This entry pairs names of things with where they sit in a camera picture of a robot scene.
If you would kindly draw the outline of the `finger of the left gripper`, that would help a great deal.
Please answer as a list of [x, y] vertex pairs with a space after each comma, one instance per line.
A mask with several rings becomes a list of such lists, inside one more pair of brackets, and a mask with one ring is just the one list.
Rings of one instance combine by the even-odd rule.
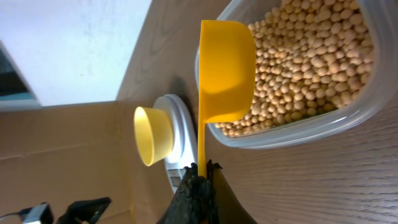
[[70, 204], [56, 224], [95, 224], [111, 204], [109, 197], [93, 200], [80, 200]]

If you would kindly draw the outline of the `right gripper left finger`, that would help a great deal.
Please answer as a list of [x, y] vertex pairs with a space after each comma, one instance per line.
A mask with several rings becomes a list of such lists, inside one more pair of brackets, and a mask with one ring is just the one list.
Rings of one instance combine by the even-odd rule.
[[156, 224], [207, 222], [206, 179], [198, 176], [198, 166], [195, 163], [184, 167], [184, 170], [185, 174], [169, 207]]

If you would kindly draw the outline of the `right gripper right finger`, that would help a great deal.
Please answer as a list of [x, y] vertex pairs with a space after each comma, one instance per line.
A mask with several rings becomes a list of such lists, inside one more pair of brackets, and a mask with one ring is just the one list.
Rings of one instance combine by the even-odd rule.
[[206, 164], [208, 178], [211, 181], [219, 223], [257, 224], [255, 219], [244, 209], [222, 173], [218, 163], [209, 160]]

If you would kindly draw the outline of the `yellow measuring scoop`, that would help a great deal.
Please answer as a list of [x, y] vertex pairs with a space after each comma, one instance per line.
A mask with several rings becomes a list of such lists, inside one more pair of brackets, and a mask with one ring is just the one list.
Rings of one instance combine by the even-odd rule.
[[254, 96], [256, 46], [237, 21], [203, 20], [198, 59], [198, 175], [207, 177], [205, 125], [239, 120]]

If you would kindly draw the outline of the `white digital kitchen scale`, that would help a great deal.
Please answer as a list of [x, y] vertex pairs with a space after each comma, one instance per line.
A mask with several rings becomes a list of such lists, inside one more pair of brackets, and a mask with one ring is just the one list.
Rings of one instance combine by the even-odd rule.
[[195, 127], [186, 104], [175, 94], [159, 97], [154, 108], [165, 111], [172, 125], [174, 144], [164, 161], [171, 189], [176, 192], [185, 175], [185, 168], [198, 162]]

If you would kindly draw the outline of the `yellow bowl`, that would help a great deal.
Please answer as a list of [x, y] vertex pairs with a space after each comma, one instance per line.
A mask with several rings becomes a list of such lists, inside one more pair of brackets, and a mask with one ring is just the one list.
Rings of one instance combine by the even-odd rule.
[[137, 150], [145, 166], [165, 159], [174, 147], [174, 134], [167, 113], [160, 109], [137, 107], [134, 112]]

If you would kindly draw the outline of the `brown cardboard panel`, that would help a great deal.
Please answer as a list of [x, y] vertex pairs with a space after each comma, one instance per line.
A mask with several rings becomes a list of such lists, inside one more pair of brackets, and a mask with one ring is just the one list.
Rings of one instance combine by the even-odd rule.
[[101, 223], [132, 223], [114, 103], [1, 114], [1, 213], [50, 204], [55, 217], [78, 200], [109, 197]]

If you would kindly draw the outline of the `clear plastic container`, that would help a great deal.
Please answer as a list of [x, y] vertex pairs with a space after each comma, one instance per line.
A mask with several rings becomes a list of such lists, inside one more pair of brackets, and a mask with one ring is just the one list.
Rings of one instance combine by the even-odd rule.
[[374, 66], [368, 84], [352, 103], [342, 109], [231, 138], [208, 124], [212, 135], [229, 147], [269, 149], [302, 144], [357, 126], [381, 110], [397, 92], [397, 1], [359, 0], [360, 11], [375, 48]]

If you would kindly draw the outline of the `pile of soybeans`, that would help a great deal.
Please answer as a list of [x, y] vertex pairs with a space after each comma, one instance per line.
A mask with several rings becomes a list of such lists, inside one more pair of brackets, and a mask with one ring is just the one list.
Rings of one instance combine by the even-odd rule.
[[217, 123], [238, 137], [350, 104], [367, 84], [373, 42], [356, 0], [285, 0], [249, 24], [254, 97], [241, 119]]

